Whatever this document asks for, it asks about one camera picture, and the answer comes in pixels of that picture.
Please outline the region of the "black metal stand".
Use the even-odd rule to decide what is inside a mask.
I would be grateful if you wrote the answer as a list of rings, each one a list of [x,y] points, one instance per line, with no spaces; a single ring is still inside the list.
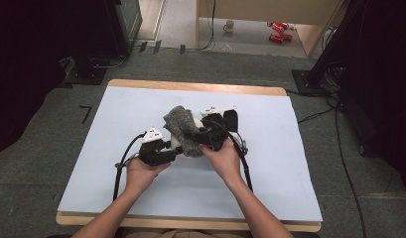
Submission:
[[[350,0],[348,10],[334,36],[311,70],[293,69],[296,94],[327,96],[332,92],[325,87],[326,72],[337,66],[348,66],[354,58],[361,38],[364,11],[369,0]]]

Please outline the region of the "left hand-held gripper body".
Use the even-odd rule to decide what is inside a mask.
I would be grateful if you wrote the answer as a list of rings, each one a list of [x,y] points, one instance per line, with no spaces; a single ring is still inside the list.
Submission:
[[[166,151],[167,143],[163,138],[163,134],[158,129],[151,127],[142,139],[139,159],[149,166],[166,164],[163,157],[173,153]]]

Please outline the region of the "grey knitted sock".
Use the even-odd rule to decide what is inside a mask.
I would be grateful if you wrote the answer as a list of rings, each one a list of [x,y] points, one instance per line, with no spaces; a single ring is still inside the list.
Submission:
[[[186,157],[198,158],[203,155],[199,144],[186,137],[187,133],[197,132],[199,129],[194,121],[193,113],[182,105],[170,110],[163,117],[165,128],[176,138]]]

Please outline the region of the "light wooden cabinet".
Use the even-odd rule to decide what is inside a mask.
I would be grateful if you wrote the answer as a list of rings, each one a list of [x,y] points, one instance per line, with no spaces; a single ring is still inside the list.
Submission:
[[[326,29],[339,23],[349,0],[196,0],[197,17],[228,20],[284,22],[297,33],[310,56]]]

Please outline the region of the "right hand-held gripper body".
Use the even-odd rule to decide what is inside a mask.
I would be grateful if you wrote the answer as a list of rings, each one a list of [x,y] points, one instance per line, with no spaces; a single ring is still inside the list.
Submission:
[[[235,106],[211,107],[201,112],[203,131],[207,132],[209,146],[218,151],[229,132],[238,132],[238,115]]]

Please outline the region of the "person's left hand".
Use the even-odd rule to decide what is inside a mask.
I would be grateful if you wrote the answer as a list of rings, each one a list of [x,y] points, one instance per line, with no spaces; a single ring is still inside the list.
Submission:
[[[156,167],[151,167],[140,159],[133,159],[127,165],[127,182],[125,192],[127,194],[141,194],[153,182],[153,180],[163,170],[171,164],[166,163]]]

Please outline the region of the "dark curtain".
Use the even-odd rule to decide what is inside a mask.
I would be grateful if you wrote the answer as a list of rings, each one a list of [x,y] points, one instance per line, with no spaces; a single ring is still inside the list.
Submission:
[[[361,144],[397,170],[406,188],[406,0],[353,0],[343,30],[342,92],[366,117]]]

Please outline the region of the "person's right hand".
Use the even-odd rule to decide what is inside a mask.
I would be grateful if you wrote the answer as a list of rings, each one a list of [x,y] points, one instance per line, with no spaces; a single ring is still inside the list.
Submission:
[[[209,158],[214,170],[225,182],[242,180],[240,173],[240,160],[230,139],[223,142],[219,151],[199,144],[199,149]]]

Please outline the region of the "black stand with base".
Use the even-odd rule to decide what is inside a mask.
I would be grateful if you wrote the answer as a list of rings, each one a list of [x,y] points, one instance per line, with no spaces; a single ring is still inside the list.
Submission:
[[[138,0],[70,0],[64,19],[74,59],[67,81],[91,85],[129,57],[143,22]]]

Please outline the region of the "person's beige trousers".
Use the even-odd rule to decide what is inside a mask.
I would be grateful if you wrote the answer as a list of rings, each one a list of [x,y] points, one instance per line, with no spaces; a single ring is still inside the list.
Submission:
[[[122,238],[252,238],[249,231],[128,228]]]

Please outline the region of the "panda plush toy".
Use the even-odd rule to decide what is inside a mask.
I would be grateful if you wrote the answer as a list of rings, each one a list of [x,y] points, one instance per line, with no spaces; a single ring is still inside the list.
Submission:
[[[219,151],[227,138],[237,145],[240,155],[247,154],[245,142],[238,133],[238,116],[234,109],[211,113],[198,120],[189,109],[178,106],[165,115],[164,120],[165,128],[182,146],[186,157],[200,157],[203,153],[199,144]]]

